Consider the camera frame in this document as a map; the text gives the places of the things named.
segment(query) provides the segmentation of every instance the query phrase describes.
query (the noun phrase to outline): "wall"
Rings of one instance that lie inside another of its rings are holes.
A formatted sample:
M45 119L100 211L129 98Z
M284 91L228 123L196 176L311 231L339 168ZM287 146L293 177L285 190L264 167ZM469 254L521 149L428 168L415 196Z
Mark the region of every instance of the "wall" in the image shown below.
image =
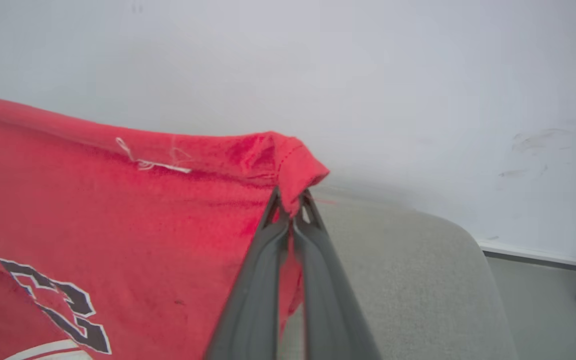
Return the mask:
M0 0L0 98L295 135L329 185L576 263L576 1Z

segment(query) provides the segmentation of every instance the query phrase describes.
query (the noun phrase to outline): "red t-shirt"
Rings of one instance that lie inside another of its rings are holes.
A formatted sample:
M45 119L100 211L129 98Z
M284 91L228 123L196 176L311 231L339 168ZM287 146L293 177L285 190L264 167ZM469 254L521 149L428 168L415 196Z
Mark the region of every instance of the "red t-shirt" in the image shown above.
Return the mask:
M0 360L201 358L274 187L294 215L327 173L275 132L147 132L0 100ZM282 324L300 277L289 256Z

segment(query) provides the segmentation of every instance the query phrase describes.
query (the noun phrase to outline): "gray fabric surface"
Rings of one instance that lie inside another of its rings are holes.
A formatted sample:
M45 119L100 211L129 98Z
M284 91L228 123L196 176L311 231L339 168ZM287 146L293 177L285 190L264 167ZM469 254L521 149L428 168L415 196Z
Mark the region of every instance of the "gray fabric surface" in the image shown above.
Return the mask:
M473 238L414 210L314 193L384 359L514 360L515 346L486 259ZM279 358L303 358L301 312Z

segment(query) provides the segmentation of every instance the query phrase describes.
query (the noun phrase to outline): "black letter with white outline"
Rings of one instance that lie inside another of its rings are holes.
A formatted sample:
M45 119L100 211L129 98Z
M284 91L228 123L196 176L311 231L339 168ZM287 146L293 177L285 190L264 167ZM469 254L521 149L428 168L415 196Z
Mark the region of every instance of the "black letter with white outline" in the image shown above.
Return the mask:
M110 350L110 342L108 341L108 336L102 325L96 323L91 323L87 321L87 317L96 314L92 302L90 301L89 294L77 287L77 285L71 282L61 282L57 280L52 280L47 276L42 275L39 271L34 269L34 267L26 264L19 264L13 260L6 260L0 258L2 266L12 275L14 280L23 287L26 292L33 298L35 298L34 291L32 287L23 285L18 280L18 276L25 276L32 280L32 283L38 289L47 289L53 292L58 292L57 289L61 290L68 297L65 301L68 307L72 310L75 317L75 322L78 326L83 328L83 333L75 325L73 325L68 319L63 317L60 313L55 310L43 306L37 301L37 305L43 310L50 319L57 324L62 330L64 330L70 337L85 346L89 346L92 349L99 351L99 353L112 354Z

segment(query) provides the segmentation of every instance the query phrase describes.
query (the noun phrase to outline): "gray floor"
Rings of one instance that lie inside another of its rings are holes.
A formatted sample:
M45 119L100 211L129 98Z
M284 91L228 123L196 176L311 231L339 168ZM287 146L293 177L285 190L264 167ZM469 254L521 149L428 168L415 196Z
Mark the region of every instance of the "gray floor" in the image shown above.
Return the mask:
M576 360L576 271L488 259L521 360ZM286 332L297 332L300 317ZM299 336L285 338L298 341ZM282 344L281 348L298 346Z

